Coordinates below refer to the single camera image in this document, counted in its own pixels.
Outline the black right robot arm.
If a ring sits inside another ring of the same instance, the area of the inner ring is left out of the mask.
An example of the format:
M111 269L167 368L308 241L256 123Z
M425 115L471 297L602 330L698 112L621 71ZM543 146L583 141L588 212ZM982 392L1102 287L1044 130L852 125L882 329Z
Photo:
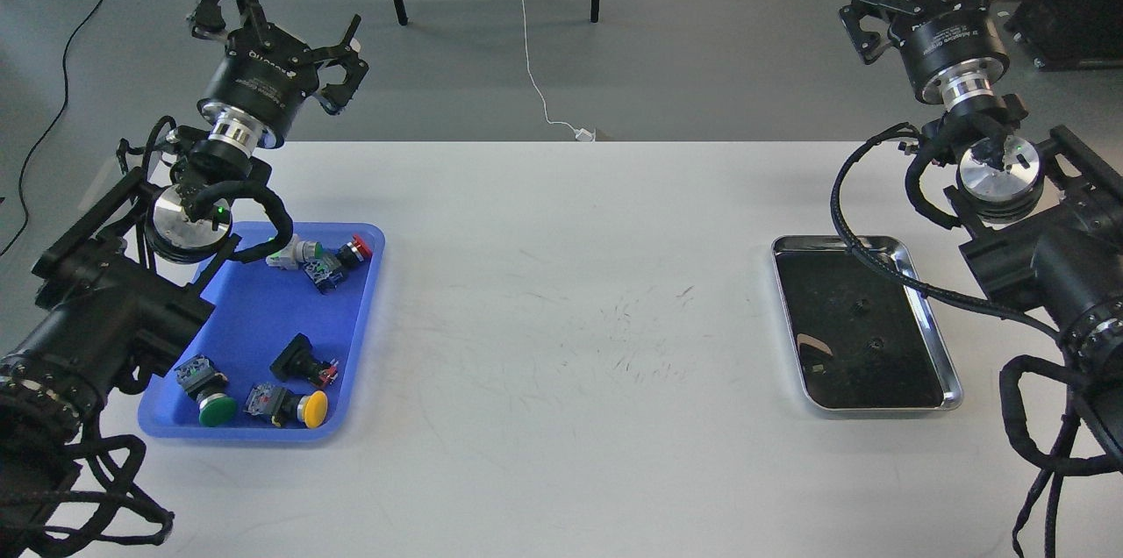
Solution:
M943 112L922 127L895 124L862 141L834 179L829 209L844 249L867 268L956 309L1010 319L1046 333L1062 362L1019 355L999 369L999 411L1013 450L1038 469L1013 529L1046 498L1044 554L1056 555L1063 479L1119 473L1119 171L1066 126L1043 141L1019 127L1026 104L999 95L1010 60L990 18L998 0L850 0L839 10L848 38L870 65L900 51L914 97ZM909 203L960 247L983 298L904 275L861 243L844 219L840 191L873 147L898 141L912 156Z

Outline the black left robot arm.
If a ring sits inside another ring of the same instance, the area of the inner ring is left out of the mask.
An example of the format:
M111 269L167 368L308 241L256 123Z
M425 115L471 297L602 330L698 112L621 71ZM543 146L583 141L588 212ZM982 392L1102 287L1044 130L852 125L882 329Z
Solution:
M294 237L255 150L283 145L301 103L351 101L368 63L354 16L312 47L258 0L200 0L199 39L225 57L197 109L206 129L161 118L140 163L33 266L46 311L3 357L3 555L69 557L93 542L163 543L172 511L137 485L146 446L101 434L109 395L137 395L179 362L214 305L204 287L228 260L263 260Z

